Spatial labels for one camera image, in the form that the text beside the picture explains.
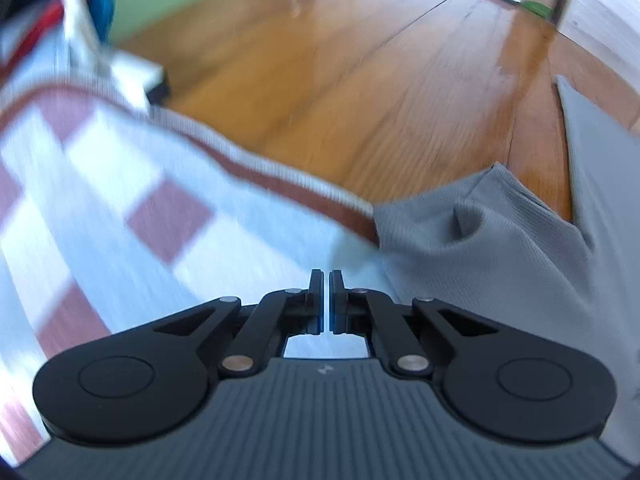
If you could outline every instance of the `gray ribbed base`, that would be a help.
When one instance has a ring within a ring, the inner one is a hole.
[[[617,480],[629,471],[597,440],[512,447],[466,428],[426,383],[374,359],[273,359],[225,381],[171,434],[128,448],[54,439],[20,468],[34,480]]]

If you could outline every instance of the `gray cloth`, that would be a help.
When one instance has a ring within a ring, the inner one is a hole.
[[[504,166],[374,217],[404,303],[433,296],[583,350],[618,399],[602,440],[640,462],[640,141],[558,78],[574,224]]]

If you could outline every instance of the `white plastic piece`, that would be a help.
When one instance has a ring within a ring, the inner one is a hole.
[[[126,63],[118,60],[118,54],[104,49],[100,44],[98,33],[95,30],[86,0],[61,0],[65,7],[63,31],[68,45],[70,62],[73,68],[95,75],[112,77],[116,86],[131,105],[141,110],[148,110],[149,101],[146,97],[146,79],[151,77],[148,73],[142,76],[145,70],[145,61],[129,55]],[[155,73],[161,68],[153,63],[151,72]]]

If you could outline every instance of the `black circular joint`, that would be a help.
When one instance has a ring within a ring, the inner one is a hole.
[[[77,444],[132,444],[200,407],[209,380],[193,349],[170,335],[128,336],[72,348],[40,369],[33,399],[52,434]]]
[[[498,383],[523,400],[552,400],[569,390],[571,374],[563,366],[539,358],[514,359],[498,369]]]
[[[613,377],[572,348],[518,334],[468,345],[449,364],[442,392],[479,430],[524,444],[598,434],[616,400]]]
[[[142,359],[118,355],[89,363],[80,371],[78,381],[88,394],[119,399],[142,392],[155,374],[153,367]]]

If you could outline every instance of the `wooden floor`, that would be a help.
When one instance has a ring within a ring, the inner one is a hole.
[[[139,34],[170,107],[372,202],[500,161],[571,218],[565,75],[625,128],[640,98],[500,0],[206,0]]]
[[[640,91],[640,0],[571,0],[559,30]]]

